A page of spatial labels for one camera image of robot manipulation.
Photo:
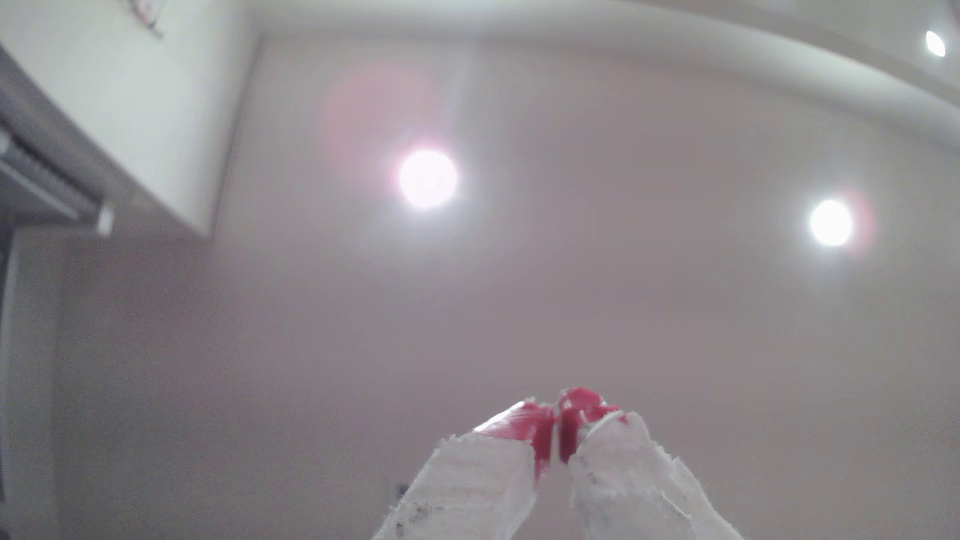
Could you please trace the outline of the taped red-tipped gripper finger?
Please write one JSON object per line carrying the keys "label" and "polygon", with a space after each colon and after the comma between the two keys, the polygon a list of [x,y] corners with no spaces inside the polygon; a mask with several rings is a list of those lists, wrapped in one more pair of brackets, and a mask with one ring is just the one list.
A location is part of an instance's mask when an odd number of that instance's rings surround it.
{"label": "taped red-tipped gripper finger", "polygon": [[642,416],[585,387],[558,399],[558,452],[587,539],[743,539]]}
{"label": "taped red-tipped gripper finger", "polygon": [[537,501],[554,404],[524,399],[442,439],[373,539],[513,539]]}

